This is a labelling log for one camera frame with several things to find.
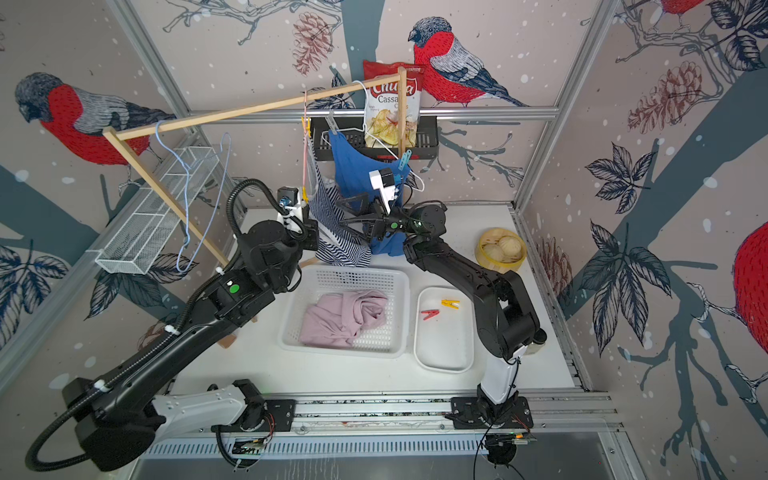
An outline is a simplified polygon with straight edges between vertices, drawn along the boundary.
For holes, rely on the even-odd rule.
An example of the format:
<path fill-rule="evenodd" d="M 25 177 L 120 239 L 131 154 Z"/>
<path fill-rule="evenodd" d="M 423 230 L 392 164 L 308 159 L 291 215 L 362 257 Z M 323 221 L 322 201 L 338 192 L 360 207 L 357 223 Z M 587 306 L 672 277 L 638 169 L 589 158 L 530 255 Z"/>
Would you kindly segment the blue white striped tank top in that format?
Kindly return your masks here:
<path fill-rule="evenodd" d="M 313 168 L 316 191 L 310 196 L 309 208 L 319 228 L 316 257 L 333 266 L 368 267 L 372 258 L 369 243 L 359 242 L 341 226 L 345 213 L 335 205 L 335 201 L 343 196 L 335 176 L 329 179 L 322 175 L 313 153 L 310 154 L 310 166 Z"/>

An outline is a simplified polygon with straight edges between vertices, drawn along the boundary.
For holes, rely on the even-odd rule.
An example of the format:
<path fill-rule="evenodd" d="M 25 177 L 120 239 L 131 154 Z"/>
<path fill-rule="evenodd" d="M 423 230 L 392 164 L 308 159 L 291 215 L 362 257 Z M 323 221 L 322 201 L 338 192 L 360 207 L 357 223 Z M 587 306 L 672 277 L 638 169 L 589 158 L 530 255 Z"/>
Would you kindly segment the pink tank top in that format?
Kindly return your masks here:
<path fill-rule="evenodd" d="M 307 308 L 299 341 L 311 347 L 351 347 L 362 333 L 387 322 L 388 305 L 388 297 L 378 290 L 325 294 Z"/>

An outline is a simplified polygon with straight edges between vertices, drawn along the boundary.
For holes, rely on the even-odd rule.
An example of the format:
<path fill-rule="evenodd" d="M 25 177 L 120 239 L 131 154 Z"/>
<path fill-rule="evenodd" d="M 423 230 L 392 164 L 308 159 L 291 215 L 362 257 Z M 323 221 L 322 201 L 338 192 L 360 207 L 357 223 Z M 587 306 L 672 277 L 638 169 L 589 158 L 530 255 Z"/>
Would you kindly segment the red clothespin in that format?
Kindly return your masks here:
<path fill-rule="evenodd" d="M 438 316 L 438 315 L 440 314 L 440 310 L 439 310 L 439 309 L 428 309 L 428 310 L 422 310 L 422 311 L 420 312 L 420 314 L 421 314 L 421 316 L 422 316 L 422 319 L 423 319 L 424 321 L 427 321 L 427 320 L 430 320 L 430 319 L 432 319 L 432 318 L 434 318 L 434 317 Z"/>

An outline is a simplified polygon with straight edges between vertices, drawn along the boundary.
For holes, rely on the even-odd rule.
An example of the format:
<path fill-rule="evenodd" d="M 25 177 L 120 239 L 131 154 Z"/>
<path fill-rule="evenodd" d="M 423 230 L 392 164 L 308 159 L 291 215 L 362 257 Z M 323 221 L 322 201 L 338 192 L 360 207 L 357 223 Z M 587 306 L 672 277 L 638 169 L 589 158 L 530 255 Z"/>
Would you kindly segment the pink wire hanger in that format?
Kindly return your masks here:
<path fill-rule="evenodd" d="M 308 92 L 307 91 L 303 92 L 302 117 L 301 117 L 301 119 L 304 116 L 309 117 L 308 116 Z M 303 129 L 302 129 L 302 134 L 303 134 L 302 186 L 306 186 L 307 187 L 308 196 L 309 196 L 309 187 L 310 187 L 310 182 L 309 182 L 309 170 L 310 170 L 310 165 L 309 165 L 309 147 L 310 147 L 310 145 L 309 145 L 309 143 L 310 143 L 310 139 L 307 139 L 305 137 L 305 135 L 303 133 Z"/>

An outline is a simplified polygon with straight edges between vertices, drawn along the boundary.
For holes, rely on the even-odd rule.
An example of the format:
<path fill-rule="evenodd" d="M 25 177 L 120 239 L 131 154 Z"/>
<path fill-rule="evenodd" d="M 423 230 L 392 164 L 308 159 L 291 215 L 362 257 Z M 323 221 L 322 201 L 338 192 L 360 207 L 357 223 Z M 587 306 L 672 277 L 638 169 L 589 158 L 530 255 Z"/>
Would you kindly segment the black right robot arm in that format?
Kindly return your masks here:
<path fill-rule="evenodd" d="M 543 346 L 547 333 L 520 275 L 484 268 L 454 251 L 442 239 L 447 206 L 439 200 L 403 207 L 363 193 L 335 205 L 343 211 L 343 227 L 362 240 L 403 233 L 406 260 L 471 301 L 478 338 L 490 355 L 477 387 L 476 415 L 490 428 L 530 430 L 533 421 L 527 399 L 518 393 L 517 378 L 522 357 Z"/>

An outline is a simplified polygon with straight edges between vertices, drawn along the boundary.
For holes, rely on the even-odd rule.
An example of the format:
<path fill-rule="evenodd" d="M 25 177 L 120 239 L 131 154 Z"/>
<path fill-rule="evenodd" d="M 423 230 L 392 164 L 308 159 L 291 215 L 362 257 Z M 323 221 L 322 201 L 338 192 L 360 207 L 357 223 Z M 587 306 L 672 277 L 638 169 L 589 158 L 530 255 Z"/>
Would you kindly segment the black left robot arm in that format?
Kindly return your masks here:
<path fill-rule="evenodd" d="M 77 378 L 65 387 L 67 409 L 30 445 L 25 457 L 29 470 L 50 472 L 90 461 L 109 472 L 140 457 L 172 423 L 170 412 L 154 403 L 160 389 L 209 347 L 251 321 L 277 295 L 296 289 L 303 251 L 316 245 L 317 234 L 300 220 L 294 223 L 297 232 L 277 220 L 261 221 L 243 232 L 234 203 L 250 187 L 260 190 L 278 213 L 287 214 L 262 181 L 238 183 L 225 205 L 237 240 L 235 257 L 191 294 L 163 336 L 102 377 Z M 40 459 L 45 443 L 70 419 L 76 421 L 82 454 Z"/>

